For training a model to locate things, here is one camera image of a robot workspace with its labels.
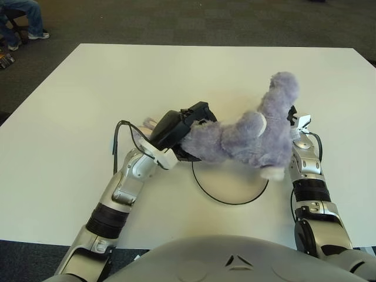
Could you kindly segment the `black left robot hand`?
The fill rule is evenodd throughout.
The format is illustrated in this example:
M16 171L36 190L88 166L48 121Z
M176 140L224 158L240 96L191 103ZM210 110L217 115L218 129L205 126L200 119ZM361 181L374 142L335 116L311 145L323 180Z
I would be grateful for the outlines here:
M217 121L207 102L198 102L187 109L181 109L179 112L170 110L152 130L149 140L159 150L172 149L179 161L200 162L201 159L185 152L180 143L190 132L190 127L194 122L201 125L208 120Z

